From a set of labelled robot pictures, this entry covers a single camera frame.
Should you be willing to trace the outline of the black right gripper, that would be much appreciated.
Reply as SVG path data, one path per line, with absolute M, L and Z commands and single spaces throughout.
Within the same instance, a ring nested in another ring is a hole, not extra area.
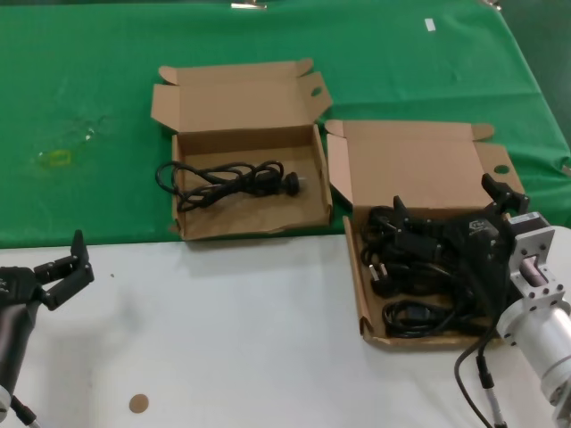
M 486 213 L 518 216 L 528 212 L 528 196 L 516 192 L 509 184 L 485 173 L 481 185 L 492 199 L 484 208 Z M 457 253 L 459 271 L 468 280 L 485 313 L 497 317 L 503 312 L 509 289 L 509 246 L 501 236 L 500 226 L 475 213 L 446 221 L 414 217 L 398 195 L 393 197 L 392 225 L 396 247 L 420 259 L 441 259 L 444 238 Z

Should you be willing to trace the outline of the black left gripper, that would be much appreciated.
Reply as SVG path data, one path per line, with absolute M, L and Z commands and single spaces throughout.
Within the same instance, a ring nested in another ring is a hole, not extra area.
M 34 268 L 2 267 L 1 307 L 27 304 L 40 300 L 41 284 L 55 283 L 42 291 L 42 303 L 56 310 L 95 280 L 83 233 L 76 230 L 70 255 Z

